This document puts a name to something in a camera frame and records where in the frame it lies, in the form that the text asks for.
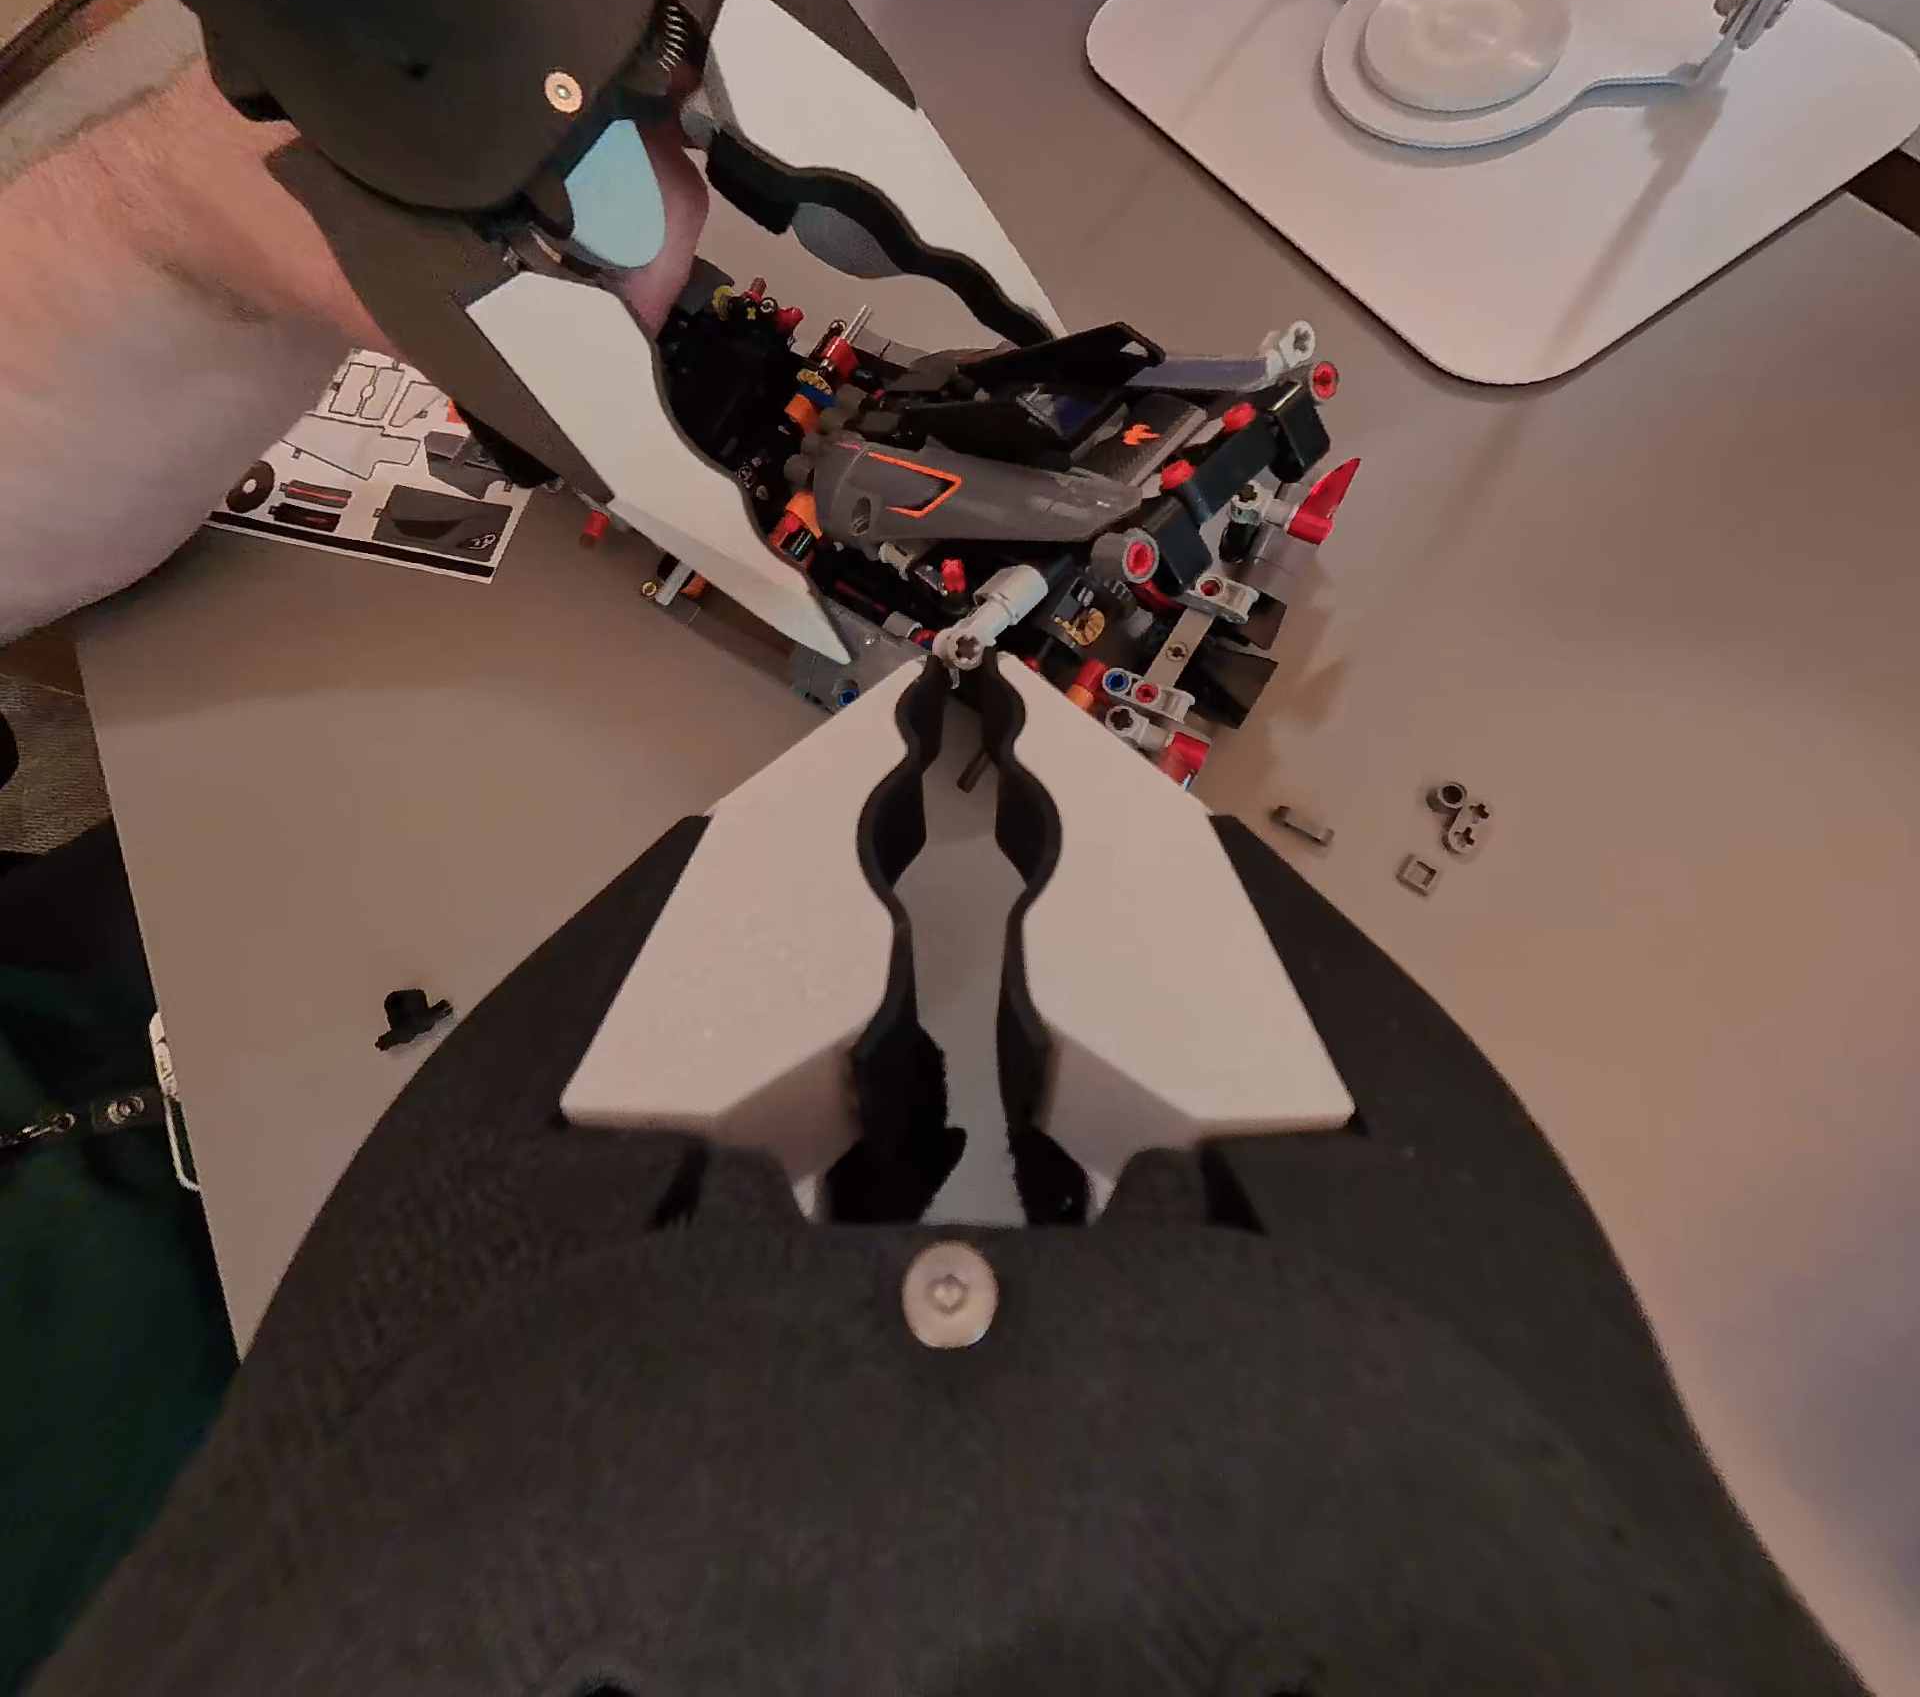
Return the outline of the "person's left hand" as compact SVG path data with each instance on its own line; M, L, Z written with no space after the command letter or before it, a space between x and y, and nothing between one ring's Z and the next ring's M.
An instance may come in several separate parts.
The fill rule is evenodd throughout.
M699 159L673 132L639 136L663 210L658 254L643 267L620 270L614 290L653 339L686 290L708 224L709 193Z

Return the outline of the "black lego subassembly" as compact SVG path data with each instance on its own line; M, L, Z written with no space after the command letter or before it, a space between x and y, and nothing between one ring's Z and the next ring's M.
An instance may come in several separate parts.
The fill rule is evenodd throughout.
M795 375L752 505L810 568L861 555L957 598L1002 566L1167 610L1318 551L1360 473L1331 459L1338 369L1310 327L1248 356L1173 354L1126 322L882 362L850 340Z

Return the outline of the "grey orange lego car model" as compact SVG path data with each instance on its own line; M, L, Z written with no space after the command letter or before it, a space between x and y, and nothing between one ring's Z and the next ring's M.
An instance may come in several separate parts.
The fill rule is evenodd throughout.
M735 289L709 267L665 318L659 348L673 412L689 422L689 444L741 488L767 546L754 475L767 467L761 447L798 372L826 360L835 340L891 364L930 354L869 340L863 322L866 313L834 320L802 351L798 309L781 306L761 282ZM804 701L840 711L893 667L930 654L975 696L989 657L999 654L1188 789L1216 733L1246 724L1273 679L1273 642L1318 552L1279 555L1270 536L1249 571L1231 578L1216 568L1216 593L1186 594L1167 610L1089 577L1051 583L1032 563L1002 566L970 594L947 598L900 581L891 564L826 552L798 568L848 658L834 662L794 642L789 682Z

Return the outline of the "white book stand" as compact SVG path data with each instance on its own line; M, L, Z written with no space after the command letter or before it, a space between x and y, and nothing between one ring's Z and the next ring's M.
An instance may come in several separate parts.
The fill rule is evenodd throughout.
M1092 71L1437 369L1560 376L1916 131L1826 0L1107 0Z

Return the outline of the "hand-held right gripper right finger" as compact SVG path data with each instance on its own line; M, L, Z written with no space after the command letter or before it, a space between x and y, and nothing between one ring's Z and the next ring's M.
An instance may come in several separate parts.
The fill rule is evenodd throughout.
M1007 658L979 722L1022 882L995 1026L1009 1137L1183 1151L1342 1126L1353 1101L1204 806Z

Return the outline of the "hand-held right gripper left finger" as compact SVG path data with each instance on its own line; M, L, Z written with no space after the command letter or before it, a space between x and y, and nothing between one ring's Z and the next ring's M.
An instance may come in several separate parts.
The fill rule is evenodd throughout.
M943 667L866 691L706 814L584 1060L571 1124L760 1151L895 1144L918 1060L897 882L925 844Z

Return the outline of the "person's left forearm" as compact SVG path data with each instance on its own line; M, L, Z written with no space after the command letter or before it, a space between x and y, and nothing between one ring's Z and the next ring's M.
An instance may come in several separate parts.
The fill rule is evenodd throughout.
M139 581L342 356L399 356L201 63L2 200L2 639Z

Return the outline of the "lego sticker sheet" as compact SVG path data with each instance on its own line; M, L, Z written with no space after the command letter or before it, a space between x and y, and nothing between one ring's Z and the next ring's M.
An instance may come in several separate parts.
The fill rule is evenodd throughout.
M530 497L419 371L353 348L206 522L491 581Z

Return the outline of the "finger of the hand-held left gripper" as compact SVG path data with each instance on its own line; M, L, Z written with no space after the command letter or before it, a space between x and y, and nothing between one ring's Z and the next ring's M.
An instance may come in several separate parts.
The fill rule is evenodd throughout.
M702 95L778 213L821 205L900 273L935 280L1013 342L1064 335L1043 287L928 117L773 0L722 0Z
M522 270L465 317L607 485L614 518L788 639L850 657L799 566L755 530L743 491L678 433L653 342L616 292Z

